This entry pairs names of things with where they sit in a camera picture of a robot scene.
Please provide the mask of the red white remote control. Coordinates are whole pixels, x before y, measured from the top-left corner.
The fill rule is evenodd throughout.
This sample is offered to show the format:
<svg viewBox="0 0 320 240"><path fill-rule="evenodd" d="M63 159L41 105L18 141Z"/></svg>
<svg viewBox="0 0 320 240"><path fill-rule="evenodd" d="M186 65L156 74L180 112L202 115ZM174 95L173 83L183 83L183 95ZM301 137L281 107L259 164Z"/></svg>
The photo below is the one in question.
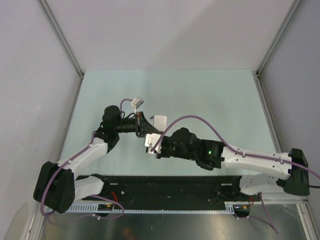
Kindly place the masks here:
<svg viewBox="0 0 320 240"><path fill-rule="evenodd" d="M154 115L152 125L158 131L164 132L167 126L167 117L165 115Z"/></svg>

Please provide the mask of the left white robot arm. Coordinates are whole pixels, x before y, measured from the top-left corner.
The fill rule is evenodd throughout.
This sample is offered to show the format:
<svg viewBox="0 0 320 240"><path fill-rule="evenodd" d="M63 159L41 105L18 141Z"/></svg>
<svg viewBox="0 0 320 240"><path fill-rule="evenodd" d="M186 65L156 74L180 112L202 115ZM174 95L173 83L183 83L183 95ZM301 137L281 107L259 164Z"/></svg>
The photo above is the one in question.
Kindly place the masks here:
<svg viewBox="0 0 320 240"><path fill-rule="evenodd" d="M135 133L138 138L157 140L166 129L167 117L155 115L150 123L142 111L133 117L122 117L120 108L110 105L105 108L102 121L92 133L90 142L75 155L59 160L47 161L40 169L33 192L33 199L42 208L48 207L57 213L66 212L74 201L95 195L100 200L110 196L111 188L102 176L93 174L78 179L81 171L108 154L119 142L120 133Z"/></svg>

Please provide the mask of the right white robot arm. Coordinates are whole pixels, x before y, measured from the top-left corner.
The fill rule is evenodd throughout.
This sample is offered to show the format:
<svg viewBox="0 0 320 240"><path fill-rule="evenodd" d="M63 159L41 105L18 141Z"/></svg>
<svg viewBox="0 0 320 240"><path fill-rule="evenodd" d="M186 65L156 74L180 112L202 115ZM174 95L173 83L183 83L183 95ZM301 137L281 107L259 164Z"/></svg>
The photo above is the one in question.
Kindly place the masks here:
<svg viewBox="0 0 320 240"><path fill-rule="evenodd" d="M153 133L145 144L158 159L191 160L208 171L231 168L258 172L258 175L239 177L230 188L231 196L237 201L274 190L295 196L310 195L308 162L297 148L283 153L245 152L221 141L199 139L184 127L171 136Z"/></svg>

